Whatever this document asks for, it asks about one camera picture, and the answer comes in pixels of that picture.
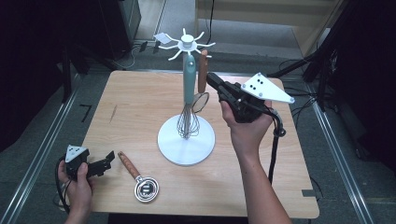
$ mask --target wrist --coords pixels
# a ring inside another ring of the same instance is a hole
[[[90,216],[90,210],[87,210],[87,208],[81,208],[78,209],[76,207],[72,208],[70,210],[69,216],[67,217],[67,220],[65,224],[67,223],[73,223],[73,224],[83,224],[87,223],[88,217]]]
[[[237,153],[236,157],[238,158],[241,169],[250,169],[254,167],[262,168],[262,163],[260,162],[260,156],[258,152]]]
[[[260,162],[259,147],[235,147],[234,149],[239,162]]]

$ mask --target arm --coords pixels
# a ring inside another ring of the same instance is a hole
[[[263,114],[252,123],[237,123],[229,105],[226,102],[220,104],[222,116],[231,129],[233,148],[241,168],[249,223],[290,223],[260,162],[260,143],[272,118]],[[270,101],[265,104],[271,107]]]
[[[92,187],[87,181],[88,165],[83,162],[78,168],[78,181],[69,180],[64,171],[65,163],[61,161],[58,169],[59,180],[63,183],[72,181],[67,189],[70,201],[70,213],[65,223],[86,223],[91,212]]]

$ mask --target table surface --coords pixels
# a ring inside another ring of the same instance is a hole
[[[231,83],[244,83],[249,77],[221,77]],[[271,79],[283,89],[279,79]],[[239,164],[222,119],[216,91],[210,86],[209,101],[199,116],[213,127],[216,144],[204,161],[178,166],[158,148],[158,131],[174,115],[181,113],[182,75],[153,72],[115,71],[110,75],[92,119],[83,146],[89,161],[103,159],[111,150],[123,151],[142,176],[155,178],[160,185],[157,198],[140,203],[134,196],[135,180],[118,156],[105,175],[95,177],[95,212],[190,216],[245,217],[245,195]],[[274,189],[290,217],[315,218],[318,204],[306,169],[303,152],[289,105],[273,102],[287,134],[279,139]],[[271,159],[273,135],[270,127],[260,148],[266,172]]]

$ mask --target right hand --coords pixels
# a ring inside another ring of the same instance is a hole
[[[258,159],[262,138],[273,122],[271,116],[262,114],[251,123],[238,123],[228,103],[221,101],[220,104],[222,117],[231,129],[231,140],[238,158]],[[272,102],[265,101],[265,105],[271,107]]]

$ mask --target white stand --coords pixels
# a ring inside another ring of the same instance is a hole
[[[197,116],[199,133],[188,139],[180,137],[177,131],[176,115],[167,120],[158,133],[158,147],[166,159],[181,166],[191,166],[206,159],[215,146],[215,132],[203,118]]]

